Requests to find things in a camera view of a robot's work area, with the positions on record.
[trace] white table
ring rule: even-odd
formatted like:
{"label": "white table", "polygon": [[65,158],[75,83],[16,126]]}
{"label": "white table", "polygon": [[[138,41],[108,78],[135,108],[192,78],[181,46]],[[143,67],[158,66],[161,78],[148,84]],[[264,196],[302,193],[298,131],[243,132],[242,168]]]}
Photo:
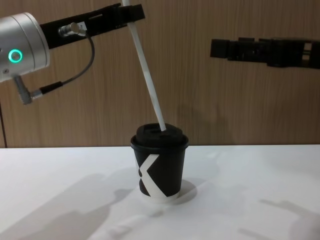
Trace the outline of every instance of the white table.
{"label": "white table", "polygon": [[129,147],[0,150],[0,240],[319,240],[320,145],[192,146],[181,197],[137,189]]}

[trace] black plastic lid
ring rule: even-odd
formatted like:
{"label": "black plastic lid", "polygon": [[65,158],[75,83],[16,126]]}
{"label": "black plastic lid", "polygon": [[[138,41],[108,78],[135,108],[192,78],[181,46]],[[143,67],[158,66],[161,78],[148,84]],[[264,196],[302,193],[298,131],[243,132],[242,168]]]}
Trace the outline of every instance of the black plastic lid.
{"label": "black plastic lid", "polygon": [[139,127],[136,131],[137,144],[151,148],[177,147],[185,142],[180,128],[165,124],[166,130],[161,131],[158,123],[150,123]]}

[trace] black cable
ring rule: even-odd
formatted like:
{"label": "black cable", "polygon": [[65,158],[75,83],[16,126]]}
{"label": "black cable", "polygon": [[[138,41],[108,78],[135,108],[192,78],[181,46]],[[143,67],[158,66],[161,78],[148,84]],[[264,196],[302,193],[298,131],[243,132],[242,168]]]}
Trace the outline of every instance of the black cable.
{"label": "black cable", "polygon": [[89,40],[90,45],[91,45],[91,58],[90,58],[89,63],[87,64],[87,66],[81,72],[79,72],[77,75],[69,78],[68,80],[57,81],[57,82],[49,84],[47,86],[40,87],[39,90],[41,91],[42,95],[47,94],[49,92],[52,92],[53,90],[56,90],[66,84],[71,83],[72,81],[74,81],[77,78],[79,78],[80,76],[82,76],[91,67],[91,65],[93,64],[93,62],[95,60],[96,49],[95,49],[94,41],[91,39],[91,37],[88,34],[86,34],[85,36]]}

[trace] disposable coffee cup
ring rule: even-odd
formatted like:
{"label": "disposable coffee cup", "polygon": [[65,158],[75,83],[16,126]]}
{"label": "disposable coffee cup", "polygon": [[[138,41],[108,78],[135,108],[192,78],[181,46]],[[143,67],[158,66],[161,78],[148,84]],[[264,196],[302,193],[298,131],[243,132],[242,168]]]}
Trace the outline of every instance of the disposable coffee cup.
{"label": "disposable coffee cup", "polygon": [[165,126],[166,131],[161,131],[158,123],[143,125],[131,139],[140,191],[154,203],[169,203],[179,196],[189,144],[181,129],[170,124]]}

